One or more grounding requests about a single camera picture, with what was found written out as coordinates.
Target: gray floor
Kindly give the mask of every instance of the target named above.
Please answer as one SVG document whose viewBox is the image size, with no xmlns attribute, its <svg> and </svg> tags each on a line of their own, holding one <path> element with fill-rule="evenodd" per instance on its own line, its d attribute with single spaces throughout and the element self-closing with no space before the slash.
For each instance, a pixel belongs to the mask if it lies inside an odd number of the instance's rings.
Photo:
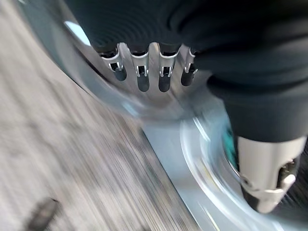
<svg viewBox="0 0 308 231">
<path fill-rule="evenodd" d="M 0 230 L 46 196 L 63 205 L 52 231 L 197 230 L 137 122 L 65 76 L 10 0 L 0 32 Z"/>
</svg>

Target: metal prongs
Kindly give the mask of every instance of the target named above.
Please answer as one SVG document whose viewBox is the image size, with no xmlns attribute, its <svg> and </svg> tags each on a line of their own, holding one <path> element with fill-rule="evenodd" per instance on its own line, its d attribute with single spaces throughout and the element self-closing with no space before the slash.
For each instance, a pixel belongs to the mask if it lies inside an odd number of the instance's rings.
<svg viewBox="0 0 308 231">
<path fill-rule="evenodd" d="M 101 52 L 99 53 L 99 55 L 119 81 L 123 81 L 126 79 L 126 70 L 117 47 L 115 47 L 112 51 L 109 52 Z"/>
<path fill-rule="evenodd" d="M 171 75 L 176 57 L 179 53 L 179 48 L 180 45 L 160 44 L 158 87 L 162 92 L 166 92 L 170 88 Z"/>
<path fill-rule="evenodd" d="M 130 55 L 137 75 L 138 88 L 139 90 L 146 92 L 150 87 L 149 51 L 144 53 L 131 53 Z"/>
<path fill-rule="evenodd" d="M 193 62 L 194 58 L 195 55 L 192 53 L 192 49 L 189 48 L 187 51 L 185 66 L 181 77 L 181 84 L 183 86 L 191 85 L 194 75 L 198 71 Z"/>
</svg>

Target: silver metal bracket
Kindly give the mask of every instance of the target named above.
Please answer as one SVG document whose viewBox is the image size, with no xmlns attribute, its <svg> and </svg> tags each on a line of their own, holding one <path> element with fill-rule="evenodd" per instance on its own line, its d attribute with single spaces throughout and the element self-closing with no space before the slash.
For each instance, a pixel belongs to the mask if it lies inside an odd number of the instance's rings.
<svg viewBox="0 0 308 231">
<path fill-rule="evenodd" d="M 179 51 L 174 55 L 165 56 L 161 52 L 159 52 L 159 75 L 160 77 L 163 77 L 164 75 L 171 77 L 178 53 Z"/>
<path fill-rule="evenodd" d="M 140 77 L 141 74 L 144 74 L 144 76 L 148 76 L 149 74 L 149 52 L 147 52 L 144 55 L 131 55 L 132 62 L 135 67 L 136 75 L 137 77 Z"/>
<path fill-rule="evenodd" d="M 122 57 L 118 50 L 117 50 L 117 54 L 114 57 L 105 58 L 101 56 L 101 58 L 103 59 L 104 63 L 106 63 L 108 68 L 113 72 L 122 71 L 124 68 Z"/>
</svg>

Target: metal clip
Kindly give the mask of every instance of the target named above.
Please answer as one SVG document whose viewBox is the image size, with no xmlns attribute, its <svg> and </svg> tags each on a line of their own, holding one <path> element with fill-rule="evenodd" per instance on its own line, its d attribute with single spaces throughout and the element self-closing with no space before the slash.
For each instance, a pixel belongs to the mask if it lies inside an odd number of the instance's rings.
<svg viewBox="0 0 308 231">
<path fill-rule="evenodd" d="M 174 69 L 174 64 L 179 51 L 171 56 L 165 56 L 159 52 L 159 75 L 160 77 L 168 76 L 171 77 Z"/>
<path fill-rule="evenodd" d="M 198 71 L 198 69 L 193 65 L 194 64 L 193 60 L 195 57 L 196 56 L 192 54 L 191 48 L 189 48 L 187 51 L 186 61 L 185 61 L 185 66 L 184 66 L 184 71 L 186 73 L 191 72 L 192 74 L 196 74 L 196 72 Z"/>
<path fill-rule="evenodd" d="M 111 58 L 105 58 L 102 55 L 100 55 L 101 58 L 104 60 L 104 62 L 106 63 L 106 65 L 108 66 L 108 68 L 113 71 L 122 71 L 123 70 L 123 61 L 122 61 L 122 57 L 120 55 L 120 52 L 117 50 L 117 53 L 114 57 Z"/>
<path fill-rule="evenodd" d="M 149 74 L 149 52 L 141 56 L 131 54 L 131 59 L 134 64 L 137 77 L 140 77 L 141 74 L 144 74 L 144 76 L 148 76 Z"/>
</svg>

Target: teal accent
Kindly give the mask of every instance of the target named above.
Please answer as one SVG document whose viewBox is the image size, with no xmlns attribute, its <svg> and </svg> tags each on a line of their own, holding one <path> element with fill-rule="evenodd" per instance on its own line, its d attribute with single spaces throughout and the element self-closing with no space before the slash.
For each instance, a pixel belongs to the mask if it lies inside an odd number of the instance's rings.
<svg viewBox="0 0 308 231">
<path fill-rule="evenodd" d="M 230 161 L 230 163 L 233 165 L 233 167 L 235 167 L 237 169 L 236 151 L 235 151 L 235 147 L 234 147 L 232 133 L 228 132 L 228 130 L 226 130 L 222 135 L 222 139 L 223 139 L 223 144 L 224 144 L 226 156 L 227 156 L 228 160 Z"/>
</svg>

